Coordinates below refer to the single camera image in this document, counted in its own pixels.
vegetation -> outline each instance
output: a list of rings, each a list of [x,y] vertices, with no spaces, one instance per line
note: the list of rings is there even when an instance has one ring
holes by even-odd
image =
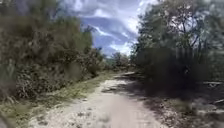
[[[44,115],[45,111],[54,107],[60,107],[61,103],[70,102],[74,98],[84,98],[99,83],[110,79],[114,72],[101,72],[98,77],[84,82],[76,83],[73,86],[67,86],[63,89],[45,93],[35,100],[20,100],[17,103],[3,102],[0,104],[0,110],[9,119],[9,121],[18,128],[26,128],[31,117]]]
[[[130,59],[127,55],[120,52],[114,53],[111,58],[106,59],[106,70],[123,71],[130,69]]]
[[[141,16],[132,62],[151,85],[181,93],[198,82],[223,80],[223,5],[161,0]]]
[[[92,48],[91,29],[56,0],[4,0],[0,17],[2,100],[36,98],[101,70],[103,55]]]

gravel road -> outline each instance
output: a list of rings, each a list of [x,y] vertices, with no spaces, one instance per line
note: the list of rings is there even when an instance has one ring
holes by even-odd
[[[115,91],[132,82],[106,80],[86,99],[33,117],[30,128],[167,128],[142,101]]]

foliage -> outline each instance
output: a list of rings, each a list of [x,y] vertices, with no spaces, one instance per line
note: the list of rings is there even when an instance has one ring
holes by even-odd
[[[106,68],[110,70],[128,70],[130,67],[129,57],[120,52],[114,53],[106,60]]]
[[[211,52],[223,49],[222,2],[162,0],[141,16],[132,61],[158,88],[192,89],[211,79]]]
[[[0,11],[1,97],[35,98],[97,75],[102,55],[91,29],[56,0],[5,0]]]

cloud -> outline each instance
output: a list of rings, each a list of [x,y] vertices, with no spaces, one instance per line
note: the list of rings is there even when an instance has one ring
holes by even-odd
[[[130,54],[131,46],[127,42],[136,42],[138,16],[145,12],[149,3],[156,3],[157,0],[64,1],[71,14],[80,17],[84,24],[95,28],[94,46],[102,47],[106,54],[115,51]]]
[[[111,18],[112,16],[109,13],[103,11],[102,9],[97,9],[93,17]]]
[[[115,44],[113,42],[109,47],[122,54],[130,55],[132,44],[128,42],[125,42],[124,44]]]
[[[96,31],[97,31],[101,36],[111,36],[111,37],[114,37],[112,34],[102,31],[99,27],[96,27],[96,26],[92,26],[92,27],[95,28]]]

sky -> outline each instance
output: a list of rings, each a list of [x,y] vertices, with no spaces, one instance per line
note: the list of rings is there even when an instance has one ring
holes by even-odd
[[[156,0],[65,0],[67,7],[85,25],[93,28],[94,47],[108,56],[115,52],[130,55],[136,43],[139,14]]]

